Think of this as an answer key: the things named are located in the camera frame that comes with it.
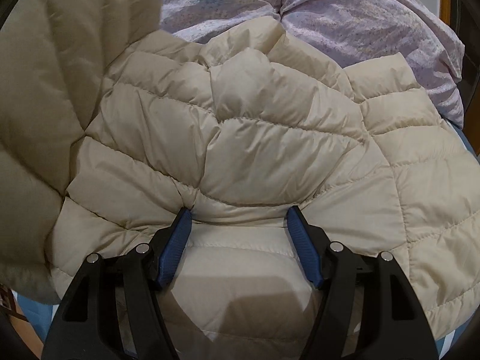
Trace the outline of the lilac crumpled duvet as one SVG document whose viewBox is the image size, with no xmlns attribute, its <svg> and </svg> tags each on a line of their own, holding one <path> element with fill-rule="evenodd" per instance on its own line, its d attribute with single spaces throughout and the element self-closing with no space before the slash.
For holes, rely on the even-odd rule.
<svg viewBox="0 0 480 360">
<path fill-rule="evenodd" d="M 163 0 L 160 26 L 205 43 L 261 16 L 280 21 L 342 67 L 401 54 L 439 113 L 463 125 L 464 44 L 420 0 Z"/>
</svg>

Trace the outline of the beige quilted puffer jacket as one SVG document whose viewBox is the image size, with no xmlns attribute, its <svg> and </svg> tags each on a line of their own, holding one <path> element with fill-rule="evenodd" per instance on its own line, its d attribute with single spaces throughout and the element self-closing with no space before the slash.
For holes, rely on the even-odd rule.
<svg viewBox="0 0 480 360">
<path fill-rule="evenodd" d="M 159 297 L 182 359 L 297 359 L 321 295 L 298 206 L 393 254 L 433 337 L 479 308 L 479 163 L 401 55 L 341 67 L 270 17 L 205 44 L 161 0 L 17 0 L 1 28 L 1 282 L 61 301 L 91 252 L 193 228 Z"/>
</svg>

